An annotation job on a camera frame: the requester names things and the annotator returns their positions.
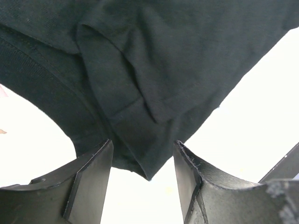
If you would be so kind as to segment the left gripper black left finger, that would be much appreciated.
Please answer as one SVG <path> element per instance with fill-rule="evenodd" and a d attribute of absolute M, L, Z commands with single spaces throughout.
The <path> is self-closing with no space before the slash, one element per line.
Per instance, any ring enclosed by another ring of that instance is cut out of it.
<path fill-rule="evenodd" d="M 99 224 L 112 166 L 113 144 L 103 145 L 31 180 L 0 189 L 2 224 Z"/>

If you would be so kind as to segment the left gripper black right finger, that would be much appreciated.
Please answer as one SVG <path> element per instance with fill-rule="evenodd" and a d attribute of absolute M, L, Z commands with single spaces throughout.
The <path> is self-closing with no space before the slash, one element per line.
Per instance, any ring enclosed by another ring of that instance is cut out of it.
<path fill-rule="evenodd" d="M 298 223 L 299 180 L 249 182 L 199 158 L 180 141 L 173 157 L 184 223 Z"/>

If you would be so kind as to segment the black t shirt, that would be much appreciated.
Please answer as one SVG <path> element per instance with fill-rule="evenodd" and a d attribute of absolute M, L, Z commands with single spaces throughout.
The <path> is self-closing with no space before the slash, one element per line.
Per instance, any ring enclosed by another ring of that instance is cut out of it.
<path fill-rule="evenodd" d="M 0 82 L 147 180 L 299 25 L 296 0 L 3 0 Z"/>

